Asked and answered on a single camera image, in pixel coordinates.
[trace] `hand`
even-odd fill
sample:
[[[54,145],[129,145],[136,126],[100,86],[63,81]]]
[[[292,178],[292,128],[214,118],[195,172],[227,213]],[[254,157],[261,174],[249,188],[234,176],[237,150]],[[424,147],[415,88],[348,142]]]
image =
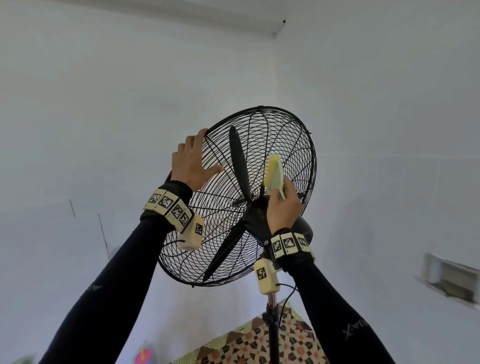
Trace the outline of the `hand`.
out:
[[[280,191],[271,190],[268,201],[267,221],[272,235],[283,228],[291,228],[300,216],[303,205],[301,204],[295,186],[287,178],[284,179],[285,200],[279,200]]]
[[[187,184],[193,192],[200,190],[213,176],[224,168],[220,165],[204,169],[202,166],[202,142],[208,129],[202,129],[197,135],[189,135],[185,143],[180,143],[178,151],[172,153],[172,181]]]

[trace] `patterned cloth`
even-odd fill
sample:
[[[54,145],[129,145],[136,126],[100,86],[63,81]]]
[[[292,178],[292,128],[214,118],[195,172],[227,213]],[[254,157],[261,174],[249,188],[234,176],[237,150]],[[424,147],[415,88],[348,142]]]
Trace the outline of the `patterned cloth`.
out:
[[[279,334],[281,363],[328,364],[312,329],[288,304],[283,312]],[[173,364],[266,364],[269,361],[268,327],[261,317],[256,317],[175,360]]]

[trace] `black cable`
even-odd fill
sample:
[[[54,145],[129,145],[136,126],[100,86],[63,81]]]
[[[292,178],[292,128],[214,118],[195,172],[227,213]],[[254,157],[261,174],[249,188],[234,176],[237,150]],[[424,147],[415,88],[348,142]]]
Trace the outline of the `black cable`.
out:
[[[280,312],[280,318],[278,319],[278,328],[280,328],[280,325],[282,323],[283,309],[285,308],[285,305],[287,304],[287,301],[289,300],[289,298],[295,293],[295,291],[298,291],[298,290],[297,290],[297,285],[295,285],[295,287],[293,287],[293,286],[290,286],[289,284],[277,283],[277,286],[287,286],[287,287],[290,287],[290,288],[293,289],[292,293],[290,293],[288,295],[287,299],[285,300],[285,302],[283,302],[282,311]]]

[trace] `arm sleeve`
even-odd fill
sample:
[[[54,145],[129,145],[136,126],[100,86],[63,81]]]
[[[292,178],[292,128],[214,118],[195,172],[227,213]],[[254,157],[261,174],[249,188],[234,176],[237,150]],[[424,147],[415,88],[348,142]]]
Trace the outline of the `arm sleeve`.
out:
[[[394,363],[372,327],[333,288],[313,261],[297,265],[289,273],[330,363],[354,363],[363,352],[368,352],[372,363]]]
[[[188,204],[192,190],[181,182],[168,183],[173,187],[161,188]],[[162,215],[143,218],[67,314],[39,364],[114,364],[140,313],[165,237],[173,230]]]

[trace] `fan guard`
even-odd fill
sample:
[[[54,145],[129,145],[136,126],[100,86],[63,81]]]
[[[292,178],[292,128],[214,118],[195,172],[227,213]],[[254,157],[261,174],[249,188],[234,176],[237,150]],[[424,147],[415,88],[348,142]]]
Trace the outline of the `fan guard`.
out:
[[[315,183],[317,162],[310,133],[291,112],[258,106],[239,111],[210,128],[203,143],[203,167],[221,164],[225,171],[211,178],[190,200],[192,210],[205,220],[202,247],[192,251],[179,249],[174,231],[167,235],[158,257],[158,263],[169,276],[191,286],[212,287],[233,282],[253,271],[253,264],[263,251],[245,232],[213,276],[202,282],[219,246],[246,210],[230,159],[228,132],[231,126],[240,136],[252,198],[260,194],[265,159],[271,153],[280,156],[284,175],[298,193],[303,193],[304,210]]]

